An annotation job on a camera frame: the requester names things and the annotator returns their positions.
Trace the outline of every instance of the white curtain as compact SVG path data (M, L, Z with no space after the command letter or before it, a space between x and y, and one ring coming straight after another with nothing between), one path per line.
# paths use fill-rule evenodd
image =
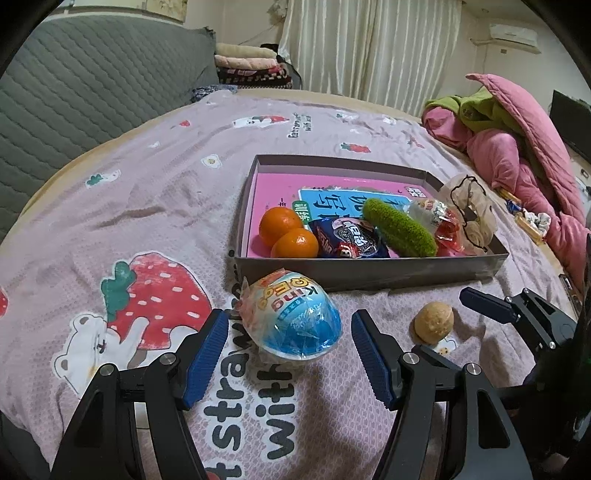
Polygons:
M279 54L303 88L420 115L438 91L461 0L290 0Z

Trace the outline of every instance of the blue plastic wrapper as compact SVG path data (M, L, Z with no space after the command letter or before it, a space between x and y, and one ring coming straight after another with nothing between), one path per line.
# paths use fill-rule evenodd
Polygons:
M277 270L250 286L245 281L237 309L259 349L286 361L318 358L342 333L339 311L324 290L288 270Z
M361 218L324 218L308 225L318 239L321 258L390 257L373 225Z

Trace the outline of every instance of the bread roll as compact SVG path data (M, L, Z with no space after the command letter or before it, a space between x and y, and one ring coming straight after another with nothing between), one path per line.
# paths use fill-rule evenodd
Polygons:
M414 318L414 331L426 343L438 344L453 329L453 310L446 303L431 301Z

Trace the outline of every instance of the kinder joy egg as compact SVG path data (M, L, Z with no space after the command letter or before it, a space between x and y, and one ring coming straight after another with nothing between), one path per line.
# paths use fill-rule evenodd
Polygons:
M311 360L330 351L342 327L339 311L313 280L279 270L251 286L239 306L244 328L262 349L286 361Z

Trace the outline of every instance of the green blanket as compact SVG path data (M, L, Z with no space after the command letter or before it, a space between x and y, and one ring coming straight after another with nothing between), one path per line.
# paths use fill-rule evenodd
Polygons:
M428 106L441 106L451 110L474 133L488 128L498 128L525 136L515 119L484 87L469 97L453 95L438 100L428 100L425 107Z

